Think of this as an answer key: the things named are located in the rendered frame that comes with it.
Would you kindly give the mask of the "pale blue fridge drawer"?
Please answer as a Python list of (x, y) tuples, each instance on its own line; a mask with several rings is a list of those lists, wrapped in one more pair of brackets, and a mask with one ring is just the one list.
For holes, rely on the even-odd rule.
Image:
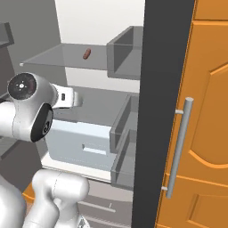
[(110, 171), (116, 158), (109, 126), (54, 120), (45, 142), (50, 157), (60, 162)]

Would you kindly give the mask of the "orange low cupboard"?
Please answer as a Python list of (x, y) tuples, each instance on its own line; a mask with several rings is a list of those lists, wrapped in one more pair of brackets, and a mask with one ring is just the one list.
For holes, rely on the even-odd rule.
[(28, 185), (28, 187), (25, 189), (25, 191), (22, 193), (22, 196), (24, 200), (26, 200), (27, 203), (33, 204), (35, 200), (35, 193), (32, 188), (32, 183)]

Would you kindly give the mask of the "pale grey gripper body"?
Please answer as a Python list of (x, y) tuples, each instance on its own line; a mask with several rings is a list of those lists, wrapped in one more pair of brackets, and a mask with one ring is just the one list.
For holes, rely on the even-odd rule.
[(73, 106), (74, 107), (81, 107), (83, 104), (83, 97), (78, 93), (74, 93), (74, 99), (73, 99)]

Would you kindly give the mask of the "orange small cupboard door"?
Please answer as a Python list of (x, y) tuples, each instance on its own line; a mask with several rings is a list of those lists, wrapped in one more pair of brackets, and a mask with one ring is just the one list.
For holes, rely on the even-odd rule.
[(228, 0), (196, 0), (195, 20), (228, 20)]

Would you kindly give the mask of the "orange tall cupboard door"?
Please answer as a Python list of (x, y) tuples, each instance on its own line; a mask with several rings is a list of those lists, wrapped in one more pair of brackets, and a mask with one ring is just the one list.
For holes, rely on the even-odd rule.
[(172, 197), (156, 228), (228, 228), (228, 20), (191, 25), (177, 108), (194, 99)]

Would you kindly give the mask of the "dark grey fridge door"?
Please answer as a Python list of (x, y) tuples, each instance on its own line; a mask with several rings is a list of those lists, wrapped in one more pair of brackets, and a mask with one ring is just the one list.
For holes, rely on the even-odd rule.
[(154, 228), (195, 0), (146, 0), (131, 228)]

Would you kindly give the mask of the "glass fridge shelf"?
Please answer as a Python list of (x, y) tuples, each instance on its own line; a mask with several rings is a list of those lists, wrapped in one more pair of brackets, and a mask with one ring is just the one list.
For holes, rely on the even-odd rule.
[[(86, 49), (91, 54), (84, 60)], [(48, 66), (62, 66), (79, 69), (107, 69), (107, 53), (105, 45), (59, 44), (42, 53), (39, 53), (22, 64), (36, 64)]]

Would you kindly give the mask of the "grey fridge freezer drawer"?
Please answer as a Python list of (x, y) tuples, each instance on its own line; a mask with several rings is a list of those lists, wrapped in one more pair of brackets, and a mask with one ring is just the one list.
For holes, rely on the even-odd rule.
[(133, 193), (108, 183), (89, 181), (88, 196), (78, 203), (92, 228), (131, 228)]

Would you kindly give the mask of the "grey open fridge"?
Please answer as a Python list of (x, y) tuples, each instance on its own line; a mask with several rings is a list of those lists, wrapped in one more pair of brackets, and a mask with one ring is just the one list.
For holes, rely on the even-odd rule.
[[(143, 26), (144, 8), (145, 0), (0, 0), (0, 99), (11, 100), (7, 86), (13, 77), (33, 73), (57, 86), (71, 87), (83, 97), (81, 107), (55, 109), (53, 121), (111, 129), (126, 97), (139, 96), (140, 79), (108, 77), (107, 70), (22, 62), (59, 44), (106, 46), (129, 26)], [(0, 136), (0, 175), (21, 195), (40, 169), (111, 185), (111, 170), (52, 159), (45, 137), (26, 142)]]

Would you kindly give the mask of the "grey fridge door bin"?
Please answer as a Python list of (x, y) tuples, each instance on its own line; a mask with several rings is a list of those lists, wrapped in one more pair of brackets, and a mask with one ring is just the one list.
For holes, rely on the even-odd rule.
[(106, 44), (108, 77), (141, 78), (143, 26), (129, 26)]
[(118, 153), (110, 171), (111, 185), (132, 191), (134, 189), (134, 164), (136, 153), (135, 130), (129, 129), (124, 133)]
[(118, 146), (128, 130), (137, 130), (139, 96), (128, 95), (110, 130), (110, 152), (117, 153)]

